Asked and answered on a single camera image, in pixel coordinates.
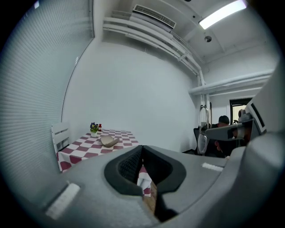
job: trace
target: flower pot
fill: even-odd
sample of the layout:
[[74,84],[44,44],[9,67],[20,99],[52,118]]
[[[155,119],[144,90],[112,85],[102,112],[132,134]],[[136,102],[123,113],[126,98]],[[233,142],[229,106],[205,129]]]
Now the flower pot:
[[97,132],[91,132],[91,137],[97,137]]

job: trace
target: air conditioner vent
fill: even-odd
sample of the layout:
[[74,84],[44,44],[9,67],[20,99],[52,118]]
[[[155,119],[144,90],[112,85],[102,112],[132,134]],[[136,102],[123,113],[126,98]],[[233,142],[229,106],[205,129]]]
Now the air conditioner vent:
[[133,12],[139,12],[139,13],[142,13],[144,15],[151,16],[151,17],[163,22],[164,24],[168,25],[169,27],[171,27],[173,29],[176,25],[176,23],[173,20],[167,18],[166,16],[162,15],[161,13],[156,12],[152,9],[149,9],[149,8],[141,6],[141,5],[135,5]]

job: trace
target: red and white checkered tablecloth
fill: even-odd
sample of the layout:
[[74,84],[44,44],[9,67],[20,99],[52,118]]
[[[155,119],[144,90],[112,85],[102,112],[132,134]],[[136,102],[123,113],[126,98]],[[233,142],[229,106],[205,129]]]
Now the red and white checkered tablecloth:
[[[120,141],[112,147],[104,147],[101,137],[105,135],[119,138]],[[64,172],[82,160],[133,146],[138,146],[138,141],[130,131],[102,129],[102,132],[97,132],[97,137],[91,137],[91,134],[87,133],[57,152],[57,162],[60,171]],[[138,185],[142,187],[145,196],[151,195],[151,179],[144,167],[139,173]]]

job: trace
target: potted plant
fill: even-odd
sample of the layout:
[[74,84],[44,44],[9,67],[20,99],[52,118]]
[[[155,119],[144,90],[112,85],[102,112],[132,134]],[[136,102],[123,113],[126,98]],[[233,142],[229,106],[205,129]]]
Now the potted plant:
[[90,124],[91,137],[96,137],[97,131],[98,131],[98,124],[96,125],[95,123],[91,123]]

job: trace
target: checkered tablecloth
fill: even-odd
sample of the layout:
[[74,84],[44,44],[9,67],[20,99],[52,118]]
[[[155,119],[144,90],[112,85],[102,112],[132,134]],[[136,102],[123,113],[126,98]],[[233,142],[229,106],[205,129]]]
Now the checkered tablecloth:
[[[120,141],[112,147],[104,147],[101,143],[101,137],[105,135],[119,138]],[[57,162],[60,171],[64,172],[82,160],[133,146],[138,146],[138,141],[130,131],[102,129],[101,132],[97,132],[97,137],[91,137],[91,134],[87,133],[57,152]],[[145,196],[151,195],[151,179],[144,167],[139,173],[138,185],[142,187]]]

